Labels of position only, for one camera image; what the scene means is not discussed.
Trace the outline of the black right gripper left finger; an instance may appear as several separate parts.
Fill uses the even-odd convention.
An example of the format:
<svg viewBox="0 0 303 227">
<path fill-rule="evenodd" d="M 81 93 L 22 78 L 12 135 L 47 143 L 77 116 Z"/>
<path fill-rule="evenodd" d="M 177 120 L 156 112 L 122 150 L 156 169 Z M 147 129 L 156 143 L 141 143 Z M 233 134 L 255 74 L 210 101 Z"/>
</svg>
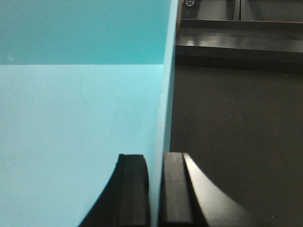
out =
<svg viewBox="0 0 303 227">
<path fill-rule="evenodd" d="M 116 167 L 80 227 L 149 227 L 149 175 L 143 155 L 120 154 Z"/>
</svg>

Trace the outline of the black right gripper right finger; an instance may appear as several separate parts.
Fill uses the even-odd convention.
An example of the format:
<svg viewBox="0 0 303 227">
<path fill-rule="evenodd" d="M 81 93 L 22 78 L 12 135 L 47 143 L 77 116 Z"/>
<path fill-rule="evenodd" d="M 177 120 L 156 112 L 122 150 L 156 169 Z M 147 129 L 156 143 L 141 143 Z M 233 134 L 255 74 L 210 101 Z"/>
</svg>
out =
<svg viewBox="0 0 303 227">
<path fill-rule="evenodd" d="M 253 216 L 214 185 L 187 153 L 165 153 L 160 227 L 254 227 Z"/>
</svg>

